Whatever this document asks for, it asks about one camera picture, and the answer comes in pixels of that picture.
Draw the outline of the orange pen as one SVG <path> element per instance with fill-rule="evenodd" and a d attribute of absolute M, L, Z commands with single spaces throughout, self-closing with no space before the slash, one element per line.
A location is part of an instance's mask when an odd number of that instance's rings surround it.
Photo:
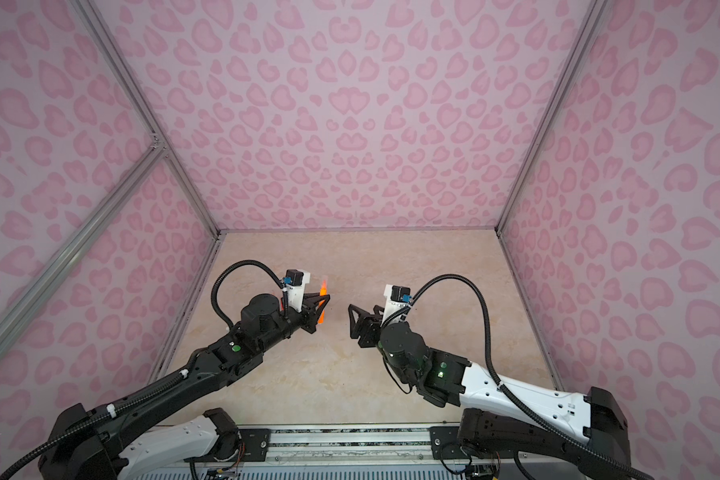
<path fill-rule="evenodd" d="M 321 282 L 321 287 L 320 287 L 320 296 L 321 296 L 322 300 L 320 301 L 320 303 L 318 305 L 318 313 L 320 314 L 319 318 L 318 318 L 318 324 L 324 323 L 324 316 L 325 316 L 324 309 L 327 306 L 327 302 L 328 302 L 327 297 L 329 295 L 327 292 L 327 276 L 322 277 L 322 282 Z"/>

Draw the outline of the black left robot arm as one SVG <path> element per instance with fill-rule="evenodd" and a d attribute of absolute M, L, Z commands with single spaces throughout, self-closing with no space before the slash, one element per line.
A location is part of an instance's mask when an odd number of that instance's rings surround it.
<path fill-rule="evenodd" d="M 257 368 L 265 353 L 298 330 L 316 331 L 329 295 L 307 293 L 300 310 L 259 294 L 241 311 L 230 332 L 192 352 L 187 363 L 108 405 L 77 404 L 59 415 L 40 454 L 44 479 L 123 479 L 136 462 L 126 453 L 147 432 L 200 398 L 226 388 Z"/>

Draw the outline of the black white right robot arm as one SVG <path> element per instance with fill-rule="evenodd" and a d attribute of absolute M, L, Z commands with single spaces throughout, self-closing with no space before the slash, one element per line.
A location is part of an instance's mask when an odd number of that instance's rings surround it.
<path fill-rule="evenodd" d="M 636 478 L 628 421 L 611 392 L 561 392 L 493 375 L 428 346 L 406 322 L 386 322 L 381 307 L 351 305 L 348 314 L 351 338 L 380 353 L 403 392 L 461 408 L 456 442 L 468 455 L 531 453 L 564 460 L 590 479 Z"/>

